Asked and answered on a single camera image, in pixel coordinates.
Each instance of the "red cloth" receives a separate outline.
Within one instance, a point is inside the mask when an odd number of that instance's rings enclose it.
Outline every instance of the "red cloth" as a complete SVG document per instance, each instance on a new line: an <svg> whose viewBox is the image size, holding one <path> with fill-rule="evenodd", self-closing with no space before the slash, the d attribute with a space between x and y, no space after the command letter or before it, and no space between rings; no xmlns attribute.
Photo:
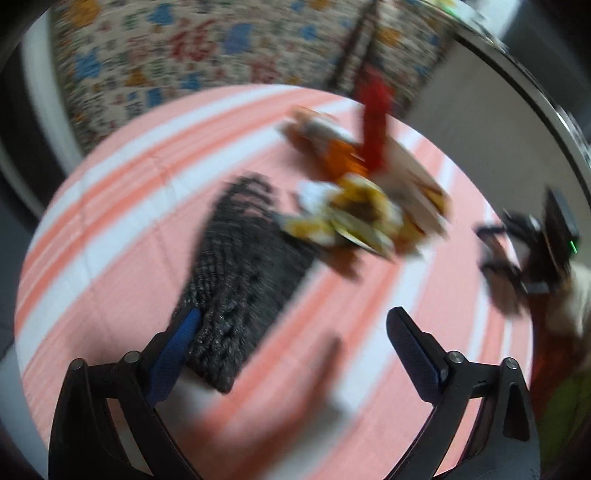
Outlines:
<svg viewBox="0 0 591 480"><path fill-rule="evenodd" d="M367 68L365 73L366 79L359 89L359 101L364 107L363 145L359 153L372 173L385 167L384 145L392 95L379 71Z"/></svg>

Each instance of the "snack package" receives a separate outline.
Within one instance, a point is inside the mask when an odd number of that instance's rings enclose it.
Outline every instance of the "snack package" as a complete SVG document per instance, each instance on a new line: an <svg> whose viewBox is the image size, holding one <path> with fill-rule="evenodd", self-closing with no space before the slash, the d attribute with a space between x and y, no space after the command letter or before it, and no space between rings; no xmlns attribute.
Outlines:
<svg viewBox="0 0 591 480"><path fill-rule="evenodd" d="M386 169L370 176L404 212L403 225L394 238L400 254L412 251L433 234L444 235L449 195L406 148L393 138L386 145Z"/></svg>
<svg viewBox="0 0 591 480"><path fill-rule="evenodd" d="M367 176L358 156L359 143L333 116L296 107L282 132L298 150L317 158L329 180L337 181L346 173Z"/></svg>
<svg viewBox="0 0 591 480"><path fill-rule="evenodd" d="M369 180L348 173L336 185L305 181L298 195L306 214L283 217L282 228L290 235L323 247L348 241L383 257L391 255L402 214Z"/></svg>

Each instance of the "floral patterned fabric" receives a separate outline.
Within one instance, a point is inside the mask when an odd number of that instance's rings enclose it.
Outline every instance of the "floral patterned fabric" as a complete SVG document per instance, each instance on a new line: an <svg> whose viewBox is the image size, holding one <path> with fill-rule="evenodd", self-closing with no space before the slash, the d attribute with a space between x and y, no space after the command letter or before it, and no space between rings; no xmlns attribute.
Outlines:
<svg viewBox="0 0 591 480"><path fill-rule="evenodd" d="M147 110L198 90L241 83L322 89L368 0L62 0L53 9L56 67L85 152ZM377 33L402 95L441 57L449 25L416 0L380 4L339 90L351 92Z"/></svg>

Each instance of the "table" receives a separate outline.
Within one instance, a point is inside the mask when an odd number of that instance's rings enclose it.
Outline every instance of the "table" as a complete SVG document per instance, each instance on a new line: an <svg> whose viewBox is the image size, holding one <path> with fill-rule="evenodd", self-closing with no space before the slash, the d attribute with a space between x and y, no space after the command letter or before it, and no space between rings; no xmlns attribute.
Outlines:
<svg viewBox="0 0 591 480"><path fill-rule="evenodd" d="M356 129L356 103L329 93L207 90L133 120L64 182L29 248L15 316L24 392L46 443L72 359L116 361L165 329L224 181L262 173L281 190L281 208L295 208L291 192L308 172L277 130L293 105ZM361 253L358 281L316 264L229 395L183 374L157 410L206 479L383 478L430 411L386 337L392 306L404 306L445 349L481 362L513 356L529 378L531 322L492 308L477 266L472 227L495 218L491 207L431 142L391 126L450 193L449 237L393 262ZM331 335L343 349L335 383L319 396ZM470 403L442 468L459 458L477 407Z"/></svg>

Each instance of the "metal screw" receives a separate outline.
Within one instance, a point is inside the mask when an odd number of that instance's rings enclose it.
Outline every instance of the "metal screw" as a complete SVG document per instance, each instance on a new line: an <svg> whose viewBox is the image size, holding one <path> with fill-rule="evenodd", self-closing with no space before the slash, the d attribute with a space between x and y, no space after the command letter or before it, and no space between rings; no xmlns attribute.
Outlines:
<svg viewBox="0 0 591 480"><path fill-rule="evenodd" d="M461 364L465 360L464 356L460 352L456 352L455 350L449 352L447 356L455 364Z"/></svg>
<svg viewBox="0 0 591 480"><path fill-rule="evenodd" d="M510 356L505 358L505 365L508 366L509 368L511 368L512 370L517 370L519 368L519 364L517 363L517 360L515 360L514 358L511 358Z"/></svg>
<svg viewBox="0 0 591 480"><path fill-rule="evenodd" d="M79 368L82 368L83 365L84 360L82 360L82 358L76 358L75 360L72 360L70 370L78 370Z"/></svg>
<svg viewBox="0 0 591 480"><path fill-rule="evenodd" d="M123 361L126 364L134 364L139 360L139 357L141 356L141 353L139 353L136 350L132 350L130 352L127 352L125 354L125 356L123 357Z"/></svg>

